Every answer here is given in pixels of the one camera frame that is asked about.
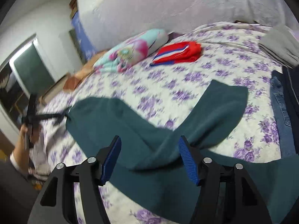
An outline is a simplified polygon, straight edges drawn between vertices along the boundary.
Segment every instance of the person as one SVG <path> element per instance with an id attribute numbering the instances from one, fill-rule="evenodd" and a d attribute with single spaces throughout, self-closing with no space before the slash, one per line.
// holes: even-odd
<path id="1" fill-rule="evenodd" d="M 33 128 L 32 143 L 38 142 L 41 126 Z M 25 149 L 22 125 L 16 146 L 6 162 L 0 161 L 0 213 L 5 223 L 27 223 L 38 191 L 28 182 L 29 150 Z"/>

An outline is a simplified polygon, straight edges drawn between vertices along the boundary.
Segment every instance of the folded red shirt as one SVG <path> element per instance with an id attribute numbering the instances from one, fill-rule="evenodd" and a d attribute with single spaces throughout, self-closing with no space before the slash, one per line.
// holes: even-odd
<path id="1" fill-rule="evenodd" d="M 201 46 L 195 41 L 186 41 L 162 47 L 154 57 L 151 66 L 193 62 L 200 57 Z"/>

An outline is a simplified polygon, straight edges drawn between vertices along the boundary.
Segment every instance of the teal towel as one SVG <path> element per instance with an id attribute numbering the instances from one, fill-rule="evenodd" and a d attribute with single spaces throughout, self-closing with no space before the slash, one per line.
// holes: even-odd
<path id="1" fill-rule="evenodd" d="M 115 135 L 120 136 L 122 150 L 110 182 L 161 217 L 189 223 L 200 192 L 200 187 L 188 179 L 179 157 L 178 140 L 184 135 L 191 145 L 202 149 L 204 156 L 219 164 L 243 163 L 267 203 L 273 222 L 279 223 L 299 195 L 289 174 L 296 169 L 292 166 L 298 166 L 298 156 L 254 164 L 207 150 L 237 126 L 247 104 L 247 93 L 246 87 L 213 80 L 175 131 L 154 127 L 119 99 L 87 98 L 72 107 L 66 127 L 87 157 L 108 146 Z M 277 205 L 282 200 L 284 205 Z"/>

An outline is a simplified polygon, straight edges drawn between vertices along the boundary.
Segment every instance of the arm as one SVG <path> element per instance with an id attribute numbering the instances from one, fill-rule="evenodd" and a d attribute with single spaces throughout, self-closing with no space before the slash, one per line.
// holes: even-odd
<path id="1" fill-rule="evenodd" d="M 30 141 L 32 143 L 36 143 L 38 141 L 40 130 L 41 130 L 41 125 L 39 125 L 33 130 L 33 133 L 30 136 Z M 10 157 L 10 160 L 14 165 L 14 167 L 23 173 L 28 172 L 28 164 L 29 164 L 29 150 L 25 150 L 25 133 L 27 131 L 28 131 L 27 127 L 25 125 L 22 125 L 20 130 L 20 135 L 16 143 L 16 147 L 13 150 L 13 153 Z"/>

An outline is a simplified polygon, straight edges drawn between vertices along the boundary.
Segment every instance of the green door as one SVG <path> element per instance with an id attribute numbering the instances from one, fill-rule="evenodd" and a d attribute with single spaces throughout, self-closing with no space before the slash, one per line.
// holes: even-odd
<path id="1" fill-rule="evenodd" d="M 30 94 L 41 96 L 54 84 L 33 44 L 14 61 L 14 65 Z"/>

